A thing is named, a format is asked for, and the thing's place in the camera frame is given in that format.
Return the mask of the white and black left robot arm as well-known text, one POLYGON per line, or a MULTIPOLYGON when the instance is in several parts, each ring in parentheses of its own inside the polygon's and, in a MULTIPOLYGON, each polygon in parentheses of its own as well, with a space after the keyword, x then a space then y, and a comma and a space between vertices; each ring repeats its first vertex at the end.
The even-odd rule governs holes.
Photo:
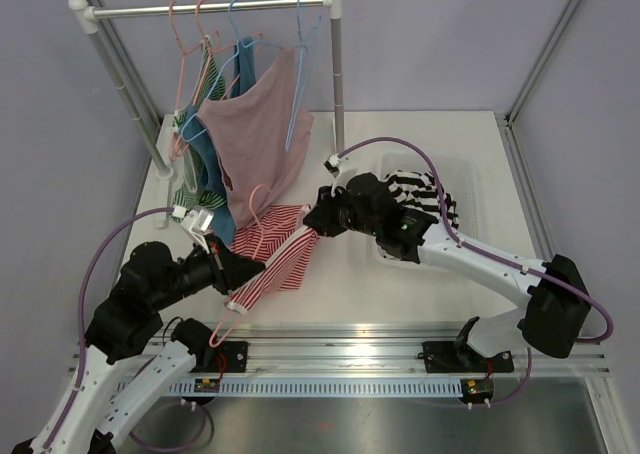
POLYGON ((123 391, 116 389, 149 340, 162 328, 163 309, 212 287, 235 291, 264 271, 262 262, 231 252, 216 237, 173 259, 167 245, 137 246, 121 267, 111 293, 82 332, 84 349, 66 400, 40 434, 16 453, 114 453, 140 419, 190 371, 224 371, 224 355, 202 322, 180 322, 170 340, 123 391))

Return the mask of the blue hanger end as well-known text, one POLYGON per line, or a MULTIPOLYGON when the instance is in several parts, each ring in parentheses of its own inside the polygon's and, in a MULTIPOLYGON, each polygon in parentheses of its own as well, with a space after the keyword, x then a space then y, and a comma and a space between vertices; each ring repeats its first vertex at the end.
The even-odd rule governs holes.
POLYGON ((296 23, 298 43, 294 46, 294 52, 297 55, 297 74, 294 87, 294 97, 291 107, 290 119, 285 139, 284 149, 289 152, 293 143, 295 126, 301 108, 302 99, 306 89, 309 72, 309 56, 315 48, 317 30, 322 22, 322 16, 305 31, 302 26, 302 0, 296 0, 296 23))

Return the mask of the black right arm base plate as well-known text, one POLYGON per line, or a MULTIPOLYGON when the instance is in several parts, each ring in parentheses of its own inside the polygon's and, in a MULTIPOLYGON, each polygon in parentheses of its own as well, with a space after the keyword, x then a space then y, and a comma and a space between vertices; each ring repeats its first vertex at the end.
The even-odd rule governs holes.
POLYGON ((511 352, 485 358, 468 347, 456 348, 453 341, 425 341, 419 358, 430 374, 513 373, 511 352))

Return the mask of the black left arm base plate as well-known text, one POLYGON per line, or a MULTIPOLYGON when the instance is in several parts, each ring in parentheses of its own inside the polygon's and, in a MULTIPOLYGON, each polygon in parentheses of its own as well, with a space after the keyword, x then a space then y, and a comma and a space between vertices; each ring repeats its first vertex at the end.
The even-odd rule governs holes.
POLYGON ((247 369, 249 343, 245 341, 225 341, 217 348, 207 346, 195 372, 241 374, 247 369))

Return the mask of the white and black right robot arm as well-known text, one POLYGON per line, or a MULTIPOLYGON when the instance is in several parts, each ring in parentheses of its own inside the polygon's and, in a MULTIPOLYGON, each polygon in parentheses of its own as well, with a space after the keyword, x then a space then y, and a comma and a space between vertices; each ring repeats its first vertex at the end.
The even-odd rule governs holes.
POLYGON ((441 372, 481 372, 503 353, 532 347, 565 359, 590 311, 573 261, 520 259, 490 246, 466 247, 457 204, 429 173, 396 170, 384 179, 359 174, 343 187, 322 186, 303 220, 323 237, 371 236, 388 256, 458 274, 514 304, 491 318, 470 318, 456 339, 432 354, 441 372))

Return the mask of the black white striped tank top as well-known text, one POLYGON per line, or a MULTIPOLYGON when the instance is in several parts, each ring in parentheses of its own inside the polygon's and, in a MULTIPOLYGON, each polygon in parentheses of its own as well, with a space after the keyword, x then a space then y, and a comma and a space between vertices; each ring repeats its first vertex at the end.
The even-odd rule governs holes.
POLYGON ((383 183, 400 205, 442 218, 440 195, 431 173, 395 170, 384 177, 383 183))

